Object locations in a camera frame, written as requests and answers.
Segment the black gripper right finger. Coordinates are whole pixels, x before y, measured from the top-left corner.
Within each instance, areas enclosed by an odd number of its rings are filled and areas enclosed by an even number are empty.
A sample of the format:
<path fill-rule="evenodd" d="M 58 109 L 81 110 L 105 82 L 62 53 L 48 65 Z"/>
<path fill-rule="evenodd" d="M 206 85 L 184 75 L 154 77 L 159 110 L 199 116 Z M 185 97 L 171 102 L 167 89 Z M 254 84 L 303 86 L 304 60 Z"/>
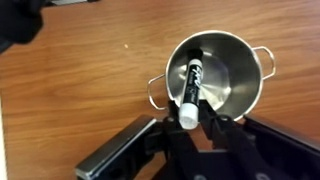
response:
<path fill-rule="evenodd" d="M 239 164 L 248 180 L 258 180 L 264 174 L 264 161 L 247 135 L 226 114 L 217 113 L 206 100 L 200 101 L 200 123 L 206 136 L 217 149 L 225 149 Z"/>

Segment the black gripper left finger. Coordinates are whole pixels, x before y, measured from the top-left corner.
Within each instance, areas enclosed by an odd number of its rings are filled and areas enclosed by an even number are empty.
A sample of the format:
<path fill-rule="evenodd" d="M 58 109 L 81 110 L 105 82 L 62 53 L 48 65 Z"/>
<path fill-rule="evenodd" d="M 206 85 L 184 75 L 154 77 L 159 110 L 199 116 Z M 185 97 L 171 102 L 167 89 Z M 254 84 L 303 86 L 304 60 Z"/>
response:
<path fill-rule="evenodd" d="M 178 120 L 178 107 L 174 101 L 168 102 L 168 116 L 164 119 L 166 139 L 166 164 L 163 180 L 195 180 L 199 174 L 197 149 L 190 135 Z"/>

